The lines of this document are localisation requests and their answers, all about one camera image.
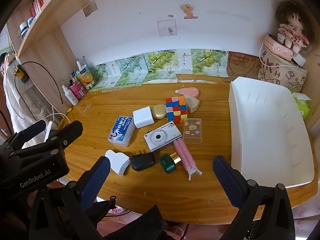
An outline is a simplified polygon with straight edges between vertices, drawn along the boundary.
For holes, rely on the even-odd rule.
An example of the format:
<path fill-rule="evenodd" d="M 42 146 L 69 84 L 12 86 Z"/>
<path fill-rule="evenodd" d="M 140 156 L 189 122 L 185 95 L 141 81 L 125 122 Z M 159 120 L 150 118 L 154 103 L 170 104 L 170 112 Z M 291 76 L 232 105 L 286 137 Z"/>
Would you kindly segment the white cube charger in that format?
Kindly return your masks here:
<path fill-rule="evenodd" d="M 149 106 L 133 111 L 133 120 L 136 128 L 142 128 L 155 123 Z"/>

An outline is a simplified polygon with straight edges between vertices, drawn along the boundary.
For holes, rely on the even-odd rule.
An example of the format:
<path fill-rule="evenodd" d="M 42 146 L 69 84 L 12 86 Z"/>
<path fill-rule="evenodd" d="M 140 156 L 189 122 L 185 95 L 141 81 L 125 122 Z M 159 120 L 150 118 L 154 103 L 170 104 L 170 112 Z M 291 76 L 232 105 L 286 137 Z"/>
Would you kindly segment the beige lettered storage bag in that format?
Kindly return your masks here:
<path fill-rule="evenodd" d="M 302 90 L 308 74 L 307 70 L 293 61 L 289 62 L 274 55 L 266 47 L 263 47 L 260 56 L 259 80 L 284 86 L 291 92 L 299 93 Z"/>

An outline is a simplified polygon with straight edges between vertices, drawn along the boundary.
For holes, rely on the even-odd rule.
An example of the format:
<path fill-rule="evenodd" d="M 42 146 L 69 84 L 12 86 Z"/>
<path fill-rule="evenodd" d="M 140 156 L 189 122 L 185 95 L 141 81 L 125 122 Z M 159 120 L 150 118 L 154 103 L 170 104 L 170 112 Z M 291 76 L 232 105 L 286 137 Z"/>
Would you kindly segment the pink cylinder can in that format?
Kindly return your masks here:
<path fill-rule="evenodd" d="M 87 90 L 79 81 L 70 84 L 68 88 L 72 91 L 72 93 L 78 100 L 83 99 L 87 94 Z"/>

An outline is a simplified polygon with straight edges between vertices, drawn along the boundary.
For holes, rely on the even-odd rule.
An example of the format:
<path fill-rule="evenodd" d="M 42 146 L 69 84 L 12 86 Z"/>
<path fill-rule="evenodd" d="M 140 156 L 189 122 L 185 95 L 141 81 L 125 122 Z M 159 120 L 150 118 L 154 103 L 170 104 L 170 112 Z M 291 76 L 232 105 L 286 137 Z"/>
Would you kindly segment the brown cardboard panel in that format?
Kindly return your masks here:
<path fill-rule="evenodd" d="M 239 76 L 257 79 L 260 67 L 259 57 L 230 51 L 227 63 L 228 77 L 222 79 L 225 82 L 231 82 Z"/>

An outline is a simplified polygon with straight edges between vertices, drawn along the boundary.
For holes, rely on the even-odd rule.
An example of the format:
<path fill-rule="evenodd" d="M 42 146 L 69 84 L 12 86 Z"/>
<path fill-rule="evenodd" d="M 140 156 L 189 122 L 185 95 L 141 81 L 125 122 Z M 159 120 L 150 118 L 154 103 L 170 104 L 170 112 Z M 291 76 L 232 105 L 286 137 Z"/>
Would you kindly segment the pink oval packet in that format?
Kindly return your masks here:
<path fill-rule="evenodd" d="M 175 93 L 180 94 L 180 95 L 189 95 L 194 98 L 199 97 L 199 90 L 195 87 L 188 87 L 188 88 L 180 88 L 175 91 Z"/>

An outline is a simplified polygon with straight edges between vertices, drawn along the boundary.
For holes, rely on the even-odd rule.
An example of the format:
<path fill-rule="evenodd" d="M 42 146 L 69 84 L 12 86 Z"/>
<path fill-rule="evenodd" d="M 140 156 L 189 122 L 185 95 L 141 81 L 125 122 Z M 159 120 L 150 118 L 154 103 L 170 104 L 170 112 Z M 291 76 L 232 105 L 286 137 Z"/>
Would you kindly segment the green perfume bottle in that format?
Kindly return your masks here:
<path fill-rule="evenodd" d="M 176 152 L 172 154 L 166 153 L 158 158 L 158 162 L 166 173 L 171 173 L 176 170 L 176 166 L 181 162 L 181 158 Z"/>

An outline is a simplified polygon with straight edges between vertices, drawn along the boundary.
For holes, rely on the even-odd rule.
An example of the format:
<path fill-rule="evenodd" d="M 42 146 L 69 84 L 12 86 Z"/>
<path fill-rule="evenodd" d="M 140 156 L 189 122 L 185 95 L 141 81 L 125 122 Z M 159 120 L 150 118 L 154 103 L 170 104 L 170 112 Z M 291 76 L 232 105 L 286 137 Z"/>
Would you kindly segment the brown-haired rag doll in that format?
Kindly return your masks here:
<path fill-rule="evenodd" d="M 298 54 L 314 41 L 314 33 L 309 17 L 304 10 L 292 2 L 279 3 L 275 16 L 279 22 L 277 40 L 286 48 Z"/>

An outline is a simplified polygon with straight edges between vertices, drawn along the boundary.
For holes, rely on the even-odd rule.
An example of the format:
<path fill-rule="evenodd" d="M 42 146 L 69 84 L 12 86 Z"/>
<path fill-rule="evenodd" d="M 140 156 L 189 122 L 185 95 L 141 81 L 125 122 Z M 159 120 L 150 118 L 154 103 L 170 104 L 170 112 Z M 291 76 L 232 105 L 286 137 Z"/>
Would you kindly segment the white compact camera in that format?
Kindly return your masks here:
<path fill-rule="evenodd" d="M 179 139 L 181 136 L 182 133 L 174 122 L 171 121 L 149 133 L 146 133 L 144 135 L 144 139 L 149 150 L 154 152 Z"/>

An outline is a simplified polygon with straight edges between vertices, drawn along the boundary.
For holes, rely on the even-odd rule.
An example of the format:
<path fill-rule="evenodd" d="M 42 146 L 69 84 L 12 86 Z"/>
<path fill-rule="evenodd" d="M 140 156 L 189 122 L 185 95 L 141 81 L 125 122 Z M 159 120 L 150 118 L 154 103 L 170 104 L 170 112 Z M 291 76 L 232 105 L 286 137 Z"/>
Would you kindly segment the wooden shelf unit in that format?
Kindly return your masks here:
<path fill-rule="evenodd" d="M 22 0 L 7 21 L 9 40 L 19 63 L 36 88 L 58 111 L 65 113 L 71 103 L 64 96 L 62 85 L 69 82 L 75 70 L 75 57 L 58 25 L 49 22 L 44 14 L 48 2 L 43 0 L 41 11 L 31 23 L 25 37 L 20 25 L 31 17 L 35 0 Z"/>

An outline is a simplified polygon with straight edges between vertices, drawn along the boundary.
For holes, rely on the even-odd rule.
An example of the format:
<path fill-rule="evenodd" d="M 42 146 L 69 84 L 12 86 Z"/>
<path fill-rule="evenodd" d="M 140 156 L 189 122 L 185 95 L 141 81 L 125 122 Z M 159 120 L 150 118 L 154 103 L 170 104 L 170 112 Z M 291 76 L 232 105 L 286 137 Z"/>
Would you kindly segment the blue dental floss box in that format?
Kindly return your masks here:
<path fill-rule="evenodd" d="M 135 124 L 133 117 L 119 116 L 108 135 L 108 141 L 114 145 L 127 147 L 129 146 L 134 130 Z"/>

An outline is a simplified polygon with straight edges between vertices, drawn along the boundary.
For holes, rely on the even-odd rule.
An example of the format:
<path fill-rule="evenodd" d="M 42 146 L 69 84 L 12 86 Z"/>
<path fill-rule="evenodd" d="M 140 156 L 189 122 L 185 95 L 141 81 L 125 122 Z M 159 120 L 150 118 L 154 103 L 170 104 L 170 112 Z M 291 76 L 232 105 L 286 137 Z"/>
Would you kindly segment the white plastic bin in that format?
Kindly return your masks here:
<path fill-rule="evenodd" d="M 280 85 L 237 77 L 230 83 L 231 166 L 261 186 L 302 186 L 314 178 L 302 115 Z"/>

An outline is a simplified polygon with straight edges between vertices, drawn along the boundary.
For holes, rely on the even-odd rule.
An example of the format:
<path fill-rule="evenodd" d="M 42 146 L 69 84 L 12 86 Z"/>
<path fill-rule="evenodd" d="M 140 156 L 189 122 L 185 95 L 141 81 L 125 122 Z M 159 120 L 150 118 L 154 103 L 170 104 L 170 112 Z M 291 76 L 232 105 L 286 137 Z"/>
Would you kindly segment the beige house-shaped box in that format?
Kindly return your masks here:
<path fill-rule="evenodd" d="M 197 111 L 200 105 L 200 101 L 197 98 L 187 94 L 185 94 L 184 98 L 189 113 L 194 113 L 195 111 Z"/>

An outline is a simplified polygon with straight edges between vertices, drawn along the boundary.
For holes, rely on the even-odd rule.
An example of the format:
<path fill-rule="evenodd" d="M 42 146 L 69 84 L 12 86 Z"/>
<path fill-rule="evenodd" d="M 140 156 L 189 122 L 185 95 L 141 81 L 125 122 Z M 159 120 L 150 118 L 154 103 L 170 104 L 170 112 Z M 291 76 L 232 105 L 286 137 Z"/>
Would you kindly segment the multicolour puzzle cube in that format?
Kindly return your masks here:
<path fill-rule="evenodd" d="M 188 118 L 188 108 L 183 95 L 166 98 L 165 107 L 168 122 L 173 121 L 175 124 L 182 124 Z"/>

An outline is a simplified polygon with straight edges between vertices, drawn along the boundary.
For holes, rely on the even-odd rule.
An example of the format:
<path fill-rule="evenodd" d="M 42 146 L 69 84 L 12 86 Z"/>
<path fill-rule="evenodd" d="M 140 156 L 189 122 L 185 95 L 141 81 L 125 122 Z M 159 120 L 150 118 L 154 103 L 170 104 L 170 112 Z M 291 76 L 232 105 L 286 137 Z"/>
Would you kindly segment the clear cartoon phone case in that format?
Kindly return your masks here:
<path fill-rule="evenodd" d="M 186 144 L 199 144 L 202 142 L 202 120 L 187 118 L 184 122 L 183 141 Z"/>

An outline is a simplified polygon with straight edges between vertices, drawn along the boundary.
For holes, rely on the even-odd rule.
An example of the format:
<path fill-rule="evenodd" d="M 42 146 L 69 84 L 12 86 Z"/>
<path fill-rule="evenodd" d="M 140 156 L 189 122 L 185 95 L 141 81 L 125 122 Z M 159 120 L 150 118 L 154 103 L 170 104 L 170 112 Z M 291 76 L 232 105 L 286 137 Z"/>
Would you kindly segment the orange juice carton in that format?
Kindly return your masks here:
<path fill-rule="evenodd" d="M 76 72 L 76 77 L 87 90 L 90 90 L 94 86 L 94 77 L 86 65 L 79 68 Z"/>

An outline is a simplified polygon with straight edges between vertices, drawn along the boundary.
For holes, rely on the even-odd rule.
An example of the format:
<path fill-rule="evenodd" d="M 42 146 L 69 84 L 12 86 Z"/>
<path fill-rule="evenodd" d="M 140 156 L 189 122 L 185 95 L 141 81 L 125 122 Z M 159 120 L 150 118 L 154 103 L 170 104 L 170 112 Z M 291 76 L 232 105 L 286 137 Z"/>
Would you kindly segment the white spray bottle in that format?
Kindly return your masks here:
<path fill-rule="evenodd" d="M 75 106 L 78 104 L 79 100 L 77 99 L 77 97 L 73 94 L 73 92 L 66 87 L 65 85 L 62 85 L 62 89 L 64 91 L 65 97 L 69 100 L 69 102 Z"/>

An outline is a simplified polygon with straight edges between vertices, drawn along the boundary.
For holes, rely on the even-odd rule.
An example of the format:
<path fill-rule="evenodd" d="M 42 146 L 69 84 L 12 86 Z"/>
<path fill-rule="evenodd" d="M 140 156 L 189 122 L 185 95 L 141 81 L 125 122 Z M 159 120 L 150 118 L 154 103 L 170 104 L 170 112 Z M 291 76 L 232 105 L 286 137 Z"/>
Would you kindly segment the grape print cardboard sheet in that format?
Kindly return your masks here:
<path fill-rule="evenodd" d="M 157 50 L 105 62 L 90 68 L 91 91 L 176 83 L 178 74 L 228 77 L 228 51 L 215 49 Z"/>

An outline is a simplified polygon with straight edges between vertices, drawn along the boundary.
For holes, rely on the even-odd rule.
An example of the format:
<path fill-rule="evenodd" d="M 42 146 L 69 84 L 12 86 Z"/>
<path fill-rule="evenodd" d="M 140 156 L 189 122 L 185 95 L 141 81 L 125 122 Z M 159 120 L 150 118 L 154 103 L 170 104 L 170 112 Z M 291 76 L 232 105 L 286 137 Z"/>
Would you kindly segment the white curved plastic piece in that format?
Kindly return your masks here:
<path fill-rule="evenodd" d="M 111 169 L 116 172 L 117 175 L 123 176 L 125 170 L 130 165 L 130 158 L 122 152 L 114 152 L 113 150 L 107 150 L 105 153 L 111 164 Z"/>

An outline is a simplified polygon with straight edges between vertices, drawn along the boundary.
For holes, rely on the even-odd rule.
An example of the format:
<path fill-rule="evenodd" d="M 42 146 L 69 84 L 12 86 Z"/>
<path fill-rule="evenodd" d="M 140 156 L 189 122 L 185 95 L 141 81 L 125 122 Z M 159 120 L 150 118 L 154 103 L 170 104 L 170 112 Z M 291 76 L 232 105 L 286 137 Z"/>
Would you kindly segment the gold round compact case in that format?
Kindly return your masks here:
<path fill-rule="evenodd" d="M 164 104 L 155 105 L 152 108 L 152 116 L 156 119 L 164 119 L 167 117 L 167 108 Z"/>

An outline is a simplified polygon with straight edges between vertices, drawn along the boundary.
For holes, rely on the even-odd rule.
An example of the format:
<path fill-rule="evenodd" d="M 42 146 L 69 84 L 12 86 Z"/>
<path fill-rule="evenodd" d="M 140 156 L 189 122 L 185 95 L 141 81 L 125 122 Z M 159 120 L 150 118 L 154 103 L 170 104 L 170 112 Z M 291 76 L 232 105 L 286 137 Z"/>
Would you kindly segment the pink hair roller pack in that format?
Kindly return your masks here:
<path fill-rule="evenodd" d="M 185 145 L 183 139 L 179 138 L 173 142 L 175 150 L 180 157 L 183 167 L 188 173 L 188 180 L 191 181 L 193 174 L 202 175 L 202 172 L 197 168 L 196 163 Z"/>

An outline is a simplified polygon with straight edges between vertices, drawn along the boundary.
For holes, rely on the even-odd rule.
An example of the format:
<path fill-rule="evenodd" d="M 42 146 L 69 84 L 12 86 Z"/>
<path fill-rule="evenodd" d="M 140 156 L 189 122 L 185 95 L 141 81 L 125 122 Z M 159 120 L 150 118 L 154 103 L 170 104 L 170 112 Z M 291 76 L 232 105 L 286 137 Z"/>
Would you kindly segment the black power adapter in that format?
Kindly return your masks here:
<path fill-rule="evenodd" d="M 140 153 L 130 157 L 130 163 L 135 171 L 146 170 L 155 165 L 155 156 L 152 152 Z"/>

